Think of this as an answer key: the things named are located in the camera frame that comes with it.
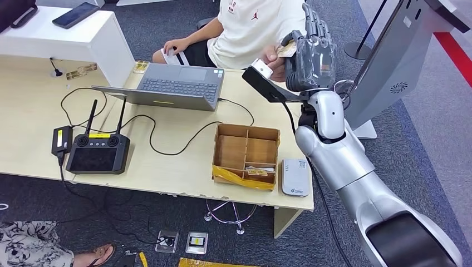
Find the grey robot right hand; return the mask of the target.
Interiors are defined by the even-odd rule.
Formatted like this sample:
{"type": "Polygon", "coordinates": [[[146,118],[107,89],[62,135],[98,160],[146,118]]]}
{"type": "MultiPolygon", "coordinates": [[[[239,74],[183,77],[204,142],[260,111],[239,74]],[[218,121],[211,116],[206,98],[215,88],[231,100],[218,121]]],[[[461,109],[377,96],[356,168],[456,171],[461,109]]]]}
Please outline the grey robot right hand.
{"type": "Polygon", "coordinates": [[[302,9],[306,34],[293,30],[281,41],[279,57],[286,59],[286,86],[293,92],[327,89],[335,82],[336,45],[317,12],[306,3],[302,9]]]}

